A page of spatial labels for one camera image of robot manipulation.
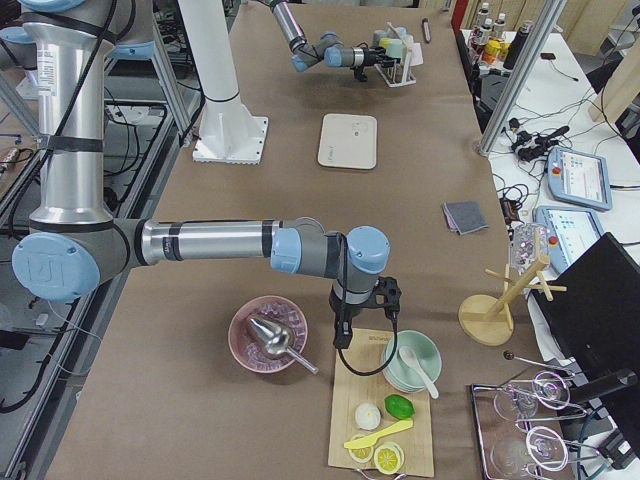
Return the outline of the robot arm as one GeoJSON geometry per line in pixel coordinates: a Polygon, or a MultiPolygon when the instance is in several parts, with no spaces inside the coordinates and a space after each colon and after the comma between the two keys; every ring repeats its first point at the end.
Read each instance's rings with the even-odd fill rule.
{"type": "Polygon", "coordinates": [[[374,227],[341,234],[311,218],[159,222],[153,213],[166,174],[145,183],[131,213],[113,215],[103,199],[104,63],[123,47],[153,48],[152,5],[26,1],[23,19],[37,47],[41,195],[11,264],[33,295],[70,301],[162,260],[264,257],[275,270],[332,281],[339,350],[362,310],[397,319],[401,291],[384,275],[390,244],[374,227]]]}
{"type": "Polygon", "coordinates": [[[324,62],[332,68],[349,68],[356,80],[365,82],[366,67],[379,65],[389,68],[396,64],[383,47],[347,47],[332,31],[324,32],[316,43],[310,43],[295,20],[287,1],[266,1],[265,5],[269,7],[288,43],[292,64],[298,72],[304,72],[324,62]]]}

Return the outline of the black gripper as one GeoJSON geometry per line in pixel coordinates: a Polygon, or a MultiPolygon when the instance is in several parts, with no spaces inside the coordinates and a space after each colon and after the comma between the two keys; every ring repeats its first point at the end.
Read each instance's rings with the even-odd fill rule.
{"type": "Polygon", "coordinates": [[[381,65],[386,68],[390,66],[390,58],[386,55],[384,48],[377,47],[354,47],[353,48],[352,71],[357,81],[366,81],[367,75],[364,69],[369,66],[381,65]]]}
{"type": "Polygon", "coordinates": [[[361,293],[344,290],[338,280],[332,285],[329,304],[334,312],[334,347],[348,349],[352,338],[352,319],[363,309],[383,309],[388,320],[398,322],[401,289],[393,277],[379,276],[373,288],[361,293]]]}

